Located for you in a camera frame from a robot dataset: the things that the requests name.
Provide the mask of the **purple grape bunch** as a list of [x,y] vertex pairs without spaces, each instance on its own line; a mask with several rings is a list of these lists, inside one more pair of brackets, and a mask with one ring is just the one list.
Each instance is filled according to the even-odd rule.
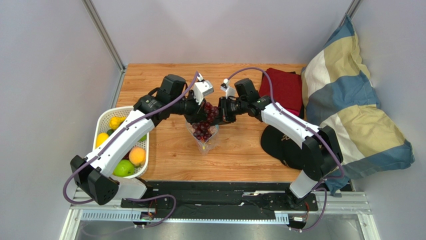
[[212,137],[211,125],[215,120],[215,117],[219,115],[219,109],[217,106],[213,106],[210,102],[206,102],[203,107],[204,113],[206,114],[206,120],[200,122],[195,122],[191,124],[193,128],[192,135],[202,142],[206,142],[209,138]]

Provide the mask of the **clear zip top bag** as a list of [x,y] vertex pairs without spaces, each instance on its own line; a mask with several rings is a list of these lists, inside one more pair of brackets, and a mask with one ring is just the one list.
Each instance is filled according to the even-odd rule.
[[198,147],[198,150],[202,155],[206,155],[209,151],[214,149],[218,145],[217,135],[219,133],[219,126],[218,125],[211,125],[210,131],[212,133],[212,137],[209,138],[206,142],[199,141],[193,136],[193,128],[191,123],[186,123],[186,128],[189,131],[190,135],[193,137],[193,139],[196,142],[196,145]]

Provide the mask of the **green apple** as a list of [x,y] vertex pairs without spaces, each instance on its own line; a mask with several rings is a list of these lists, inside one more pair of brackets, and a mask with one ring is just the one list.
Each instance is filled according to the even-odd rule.
[[128,159],[122,159],[113,171],[117,177],[128,177],[135,173],[135,166]]

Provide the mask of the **yellow lemon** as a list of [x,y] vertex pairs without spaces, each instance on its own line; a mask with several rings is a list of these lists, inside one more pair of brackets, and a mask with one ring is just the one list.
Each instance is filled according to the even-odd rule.
[[109,135],[106,132],[99,133],[95,139],[95,148],[100,147],[108,138]]

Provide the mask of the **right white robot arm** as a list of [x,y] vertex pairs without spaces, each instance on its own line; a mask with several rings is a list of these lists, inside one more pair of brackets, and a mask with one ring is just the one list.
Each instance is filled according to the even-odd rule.
[[298,147],[301,172],[290,184],[291,200],[304,199],[335,168],[343,168],[342,151],[331,127],[319,127],[302,120],[275,102],[270,94],[260,96],[248,78],[235,82],[234,87],[226,78],[220,89],[225,92],[219,104],[223,122],[231,123],[237,115],[248,114],[279,130]]

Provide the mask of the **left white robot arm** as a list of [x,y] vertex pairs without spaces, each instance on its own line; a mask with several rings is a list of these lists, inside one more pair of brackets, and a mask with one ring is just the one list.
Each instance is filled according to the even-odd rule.
[[114,176],[118,163],[144,135],[171,114],[195,116],[204,98],[213,92],[212,84],[198,72],[190,84],[178,75],[165,76],[156,92],[141,97],[106,141],[86,157],[76,155],[70,161],[72,174],[63,186],[64,198],[71,204],[78,204],[67,195],[67,187],[74,181],[89,196],[89,202],[95,201],[100,206],[114,198],[141,199],[147,186],[134,177]]

